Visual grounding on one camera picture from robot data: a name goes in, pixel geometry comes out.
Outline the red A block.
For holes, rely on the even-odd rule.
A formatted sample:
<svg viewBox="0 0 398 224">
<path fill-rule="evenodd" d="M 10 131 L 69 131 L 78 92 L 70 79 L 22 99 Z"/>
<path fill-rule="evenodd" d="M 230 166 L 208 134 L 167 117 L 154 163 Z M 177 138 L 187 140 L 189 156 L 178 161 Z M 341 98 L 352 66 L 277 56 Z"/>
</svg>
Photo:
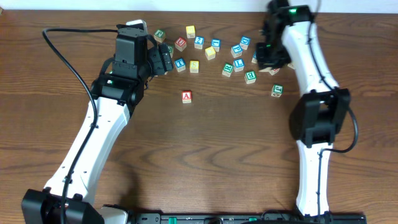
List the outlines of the red A block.
<svg viewBox="0 0 398 224">
<path fill-rule="evenodd" d="M 191 91 L 182 91 L 182 102 L 183 103 L 191 103 L 192 102 L 192 92 Z"/>
</svg>

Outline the red I block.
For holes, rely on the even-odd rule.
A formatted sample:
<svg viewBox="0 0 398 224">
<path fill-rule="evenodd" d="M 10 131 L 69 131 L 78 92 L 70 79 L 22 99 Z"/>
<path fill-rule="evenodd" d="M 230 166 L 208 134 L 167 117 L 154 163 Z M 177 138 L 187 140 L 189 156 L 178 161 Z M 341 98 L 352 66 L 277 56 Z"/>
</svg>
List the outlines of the red I block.
<svg viewBox="0 0 398 224">
<path fill-rule="evenodd" d="M 278 73 L 280 71 L 280 69 L 279 68 L 276 68 L 276 69 L 271 69 L 271 70 L 269 70 L 269 73 L 271 74 L 271 75 L 275 75 L 276 73 Z"/>
</svg>

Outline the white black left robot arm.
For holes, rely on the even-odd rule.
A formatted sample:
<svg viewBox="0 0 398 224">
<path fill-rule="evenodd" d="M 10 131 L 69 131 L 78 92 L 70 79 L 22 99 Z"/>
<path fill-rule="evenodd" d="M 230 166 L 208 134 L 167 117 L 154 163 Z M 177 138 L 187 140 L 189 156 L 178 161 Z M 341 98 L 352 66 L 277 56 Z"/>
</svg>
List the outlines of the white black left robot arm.
<svg viewBox="0 0 398 224">
<path fill-rule="evenodd" d="M 144 62 L 123 62 L 118 50 L 105 61 L 91 86 L 85 120 L 67 156 L 43 190 L 29 189 L 21 203 L 26 223 L 134 223 L 134 215 L 117 205 L 97 210 L 96 189 L 104 165 L 121 131 L 144 95 L 148 78 L 173 69 L 167 44 L 143 55 Z"/>
</svg>

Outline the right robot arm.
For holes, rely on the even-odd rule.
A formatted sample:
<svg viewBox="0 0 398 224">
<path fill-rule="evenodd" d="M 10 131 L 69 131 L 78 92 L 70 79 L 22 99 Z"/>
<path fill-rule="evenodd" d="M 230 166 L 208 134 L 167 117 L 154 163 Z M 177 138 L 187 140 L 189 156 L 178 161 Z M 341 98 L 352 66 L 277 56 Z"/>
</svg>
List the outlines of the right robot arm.
<svg viewBox="0 0 398 224">
<path fill-rule="evenodd" d="M 270 1 L 264 21 L 263 42 L 256 44 L 259 71 L 291 64 L 300 99 L 289 116 L 289 129 L 300 156 L 300 180 L 296 208 L 303 217 L 321 218 L 329 213 L 328 160 L 336 150 L 349 107 L 349 90 L 333 78 L 318 40 L 316 14 L 308 5 Z"/>
</svg>

